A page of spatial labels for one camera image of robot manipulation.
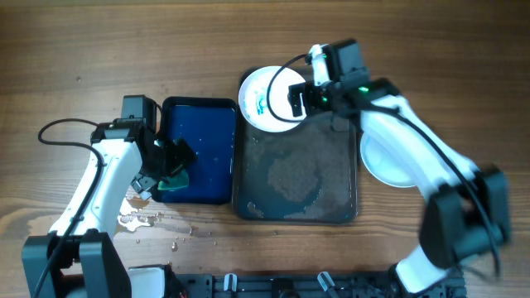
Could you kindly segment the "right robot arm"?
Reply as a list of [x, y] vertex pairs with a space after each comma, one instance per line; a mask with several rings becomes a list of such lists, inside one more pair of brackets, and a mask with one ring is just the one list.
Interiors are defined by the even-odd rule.
[[481, 170], [448, 147], [389, 80], [357, 73], [291, 84], [287, 100], [295, 116], [332, 112], [358, 122], [423, 195], [419, 244], [392, 269], [390, 295], [420, 295], [487, 252], [501, 272], [499, 248], [512, 233], [505, 175], [496, 167]]

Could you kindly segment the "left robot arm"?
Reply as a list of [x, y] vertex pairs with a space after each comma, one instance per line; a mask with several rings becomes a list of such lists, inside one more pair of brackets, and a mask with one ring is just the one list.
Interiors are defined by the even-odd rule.
[[156, 125], [120, 118], [96, 125], [89, 164], [64, 213], [22, 248], [33, 297], [187, 297], [168, 265], [125, 268], [113, 244], [128, 188], [148, 199], [196, 154], [183, 139], [158, 144]]

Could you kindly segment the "black tub of blue water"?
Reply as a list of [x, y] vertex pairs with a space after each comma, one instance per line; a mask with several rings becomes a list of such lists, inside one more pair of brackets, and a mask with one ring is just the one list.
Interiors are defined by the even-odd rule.
[[164, 204], [227, 204], [232, 198], [238, 105], [232, 99], [169, 97], [162, 104], [161, 133], [183, 139], [195, 153], [186, 168], [188, 185], [159, 190]]

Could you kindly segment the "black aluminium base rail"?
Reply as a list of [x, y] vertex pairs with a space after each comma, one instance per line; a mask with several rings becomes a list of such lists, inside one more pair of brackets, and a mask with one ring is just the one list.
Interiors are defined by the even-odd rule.
[[115, 281], [112, 297], [411, 297], [391, 272], [245, 276], [176, 274], [169, 265], [132, 267]]

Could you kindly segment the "grey serving tray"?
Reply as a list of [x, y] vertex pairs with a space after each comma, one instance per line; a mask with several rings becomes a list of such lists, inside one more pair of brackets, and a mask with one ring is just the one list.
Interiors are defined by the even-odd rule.
[[343, 225], [358, 214], [356, 127], [323, 113], [287, 132], [238, 120], [233, 211], [242, 219]]

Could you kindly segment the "green sponge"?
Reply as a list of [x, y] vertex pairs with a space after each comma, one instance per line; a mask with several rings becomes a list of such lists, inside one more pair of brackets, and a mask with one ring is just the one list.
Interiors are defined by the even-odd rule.
[[186, 168], [175, 176], [167, 176], [165, 172], [165, 159], [164, 159], [164, 171], [161, 180], [158, 183], [157, 189], [159, 191], [175, 191], [187, 187], [189, 184], [189, 176], [186, 172]]

